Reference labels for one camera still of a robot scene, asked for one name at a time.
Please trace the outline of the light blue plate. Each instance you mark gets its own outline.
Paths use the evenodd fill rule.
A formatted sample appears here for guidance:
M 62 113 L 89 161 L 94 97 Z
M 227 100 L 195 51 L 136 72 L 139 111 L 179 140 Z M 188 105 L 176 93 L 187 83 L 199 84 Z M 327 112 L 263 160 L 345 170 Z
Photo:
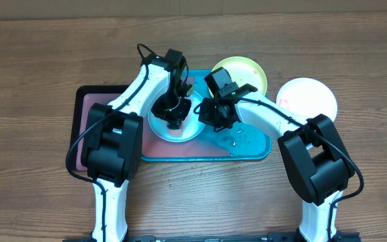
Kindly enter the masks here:
M 191 101 L 191 108 L 185 120 L 182 121 L 180 128 L 176 130 L 168 128 L 166 121 L 156 118 L 151 111 L 148 112 L 148 123 L 151 130 L 158 137 L 172 143 L 182 143 L 193 139 L 201 133 L 205 124 L 198 120 L 199 115 L 195 114 L 193 110 L 200 104 L 203 97 L 197 91 L 194 91 L 188 99 Z

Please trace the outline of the white plate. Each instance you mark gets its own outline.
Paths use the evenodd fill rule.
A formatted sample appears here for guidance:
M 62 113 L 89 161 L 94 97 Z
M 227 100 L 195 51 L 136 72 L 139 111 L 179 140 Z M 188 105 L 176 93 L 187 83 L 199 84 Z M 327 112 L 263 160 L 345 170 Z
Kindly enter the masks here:
M 299 115 L 316 117 L 324 114 L 333 122 L 337 117 L 337 99 L 322 82 L 307 77 L 288 81 L 278 91 L 276 104 Z

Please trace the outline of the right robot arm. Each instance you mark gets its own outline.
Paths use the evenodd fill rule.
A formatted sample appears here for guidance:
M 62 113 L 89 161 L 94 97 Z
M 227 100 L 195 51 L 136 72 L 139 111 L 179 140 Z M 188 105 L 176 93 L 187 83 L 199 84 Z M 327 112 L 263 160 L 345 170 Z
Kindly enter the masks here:
M 283 109 L 250 84 L 234 82 L 220 67 L 204 81 L 212 92 L 194 112 L 216 132 L 235 122 L 251 125 L 277 141 L 288 180 L 302 199 L 296 241 L 341 241 L 335 219 L 344 190 L 359 169 L 333 124 L 319 114 L 304 118 Z

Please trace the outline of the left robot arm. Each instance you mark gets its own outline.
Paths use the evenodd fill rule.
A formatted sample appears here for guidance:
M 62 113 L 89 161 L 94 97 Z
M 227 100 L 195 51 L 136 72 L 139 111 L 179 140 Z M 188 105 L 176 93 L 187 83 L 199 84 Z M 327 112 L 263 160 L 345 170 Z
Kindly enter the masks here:
M 137 78 L 107 105 L 93 104 L 87 116 L 80 161 L 95 191 L 95 228 L 90 241 L 127 238 L 126 197 L 142 155 L 143 120 L 148 112 L 176 129 L 191 108 L 193 87 L 181 80 L 187 61 L 170 49 L 142 58 Z

